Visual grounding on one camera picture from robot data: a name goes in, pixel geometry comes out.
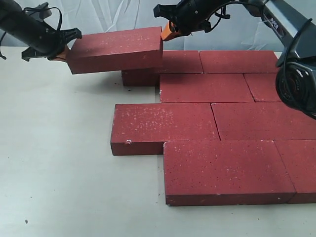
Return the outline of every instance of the white surface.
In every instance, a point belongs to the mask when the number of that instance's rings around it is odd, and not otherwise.
[[[120,73],[0,61],[1,237],[309,237],[316,205],[169,207],[162,157],[113,157],[115,103],[154,103]]]
[[[285,0],[307,18],[316,19],[315,0]],[[23,8],[35,7],[44,0],[16,0]],[[167,20],[155,18],[153,9],[157,4],[177,4],[180,0],[49,0],[63,13],[63,29],[77,27],[83,34],[120,31],[134,28],[163,26]],[[227,13],[230,20],[222,20],[211,33],[193,33],[193,36],[178,38],[165,44],[165,49],[174,50],[273,50],[282,51],[283,46],[273,31],[252,17],[241,5],[230,5]],[[58,13],[47,22],[57,26]],[[214,25],[217,18],[211,19]],[[5,46],[22,46],[13,37],[4,39]]]

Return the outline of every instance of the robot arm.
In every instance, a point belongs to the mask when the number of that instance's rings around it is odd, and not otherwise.
[[[276,64],[277,93],[287,106],[316,119],[316,26],[284,0],[181,0],[177,5],[157,5],[154,16],[168,19],[161,34],[168,41],[212,31],[221,19],[230,18],[226,14],[230,4],[244,5],[274,31],[284,45]],[[219,17],[214,27],[209,22],[213,14]]]
[[[49,60],[65,61],[65,55],[69,50],[67,43],[81,38],[81,32],[77,28],[60,29],[60,10],[57,29],[44,21],[51,15],[50,10],[53,8],[55,7],[48,8],[48,3],[43,3],[36,8],[28,7],[23,10],[14,0],[0,0],[0,29],[29,46],[22,52],[22,59],[29,61],[31,58],[44,57]]]

